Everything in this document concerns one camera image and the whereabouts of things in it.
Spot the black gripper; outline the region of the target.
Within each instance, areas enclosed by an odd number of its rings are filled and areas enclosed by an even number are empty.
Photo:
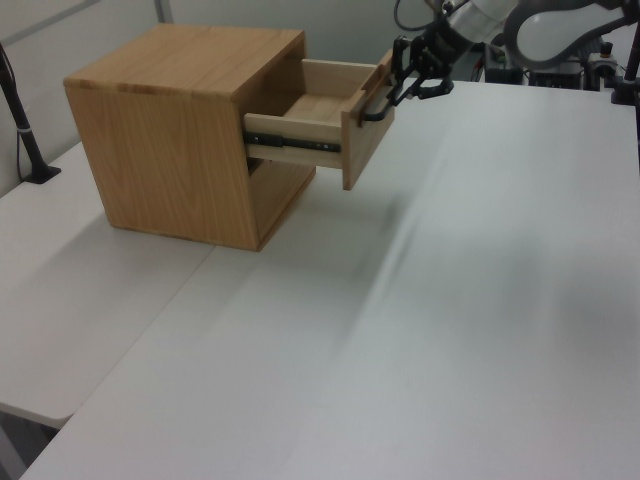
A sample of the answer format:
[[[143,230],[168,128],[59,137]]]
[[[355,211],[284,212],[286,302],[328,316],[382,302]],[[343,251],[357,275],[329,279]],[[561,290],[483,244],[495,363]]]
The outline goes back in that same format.
[[[444,16],[429,23],[424,32],[413,39],[413,66],[404,66],[404,52],[411,46],[412,40],[400,36],[394,40],[390,64],[391,90],[387,94],[390,103],[405,100],[429,100],[448,95],[454,89],[449,77],[433,86],[425,86],[423,77],[418,77],[403,89],[404,82],[415,70],[420,76],[449,76],[453,66],[466,54],[473,42],[462,36]]]

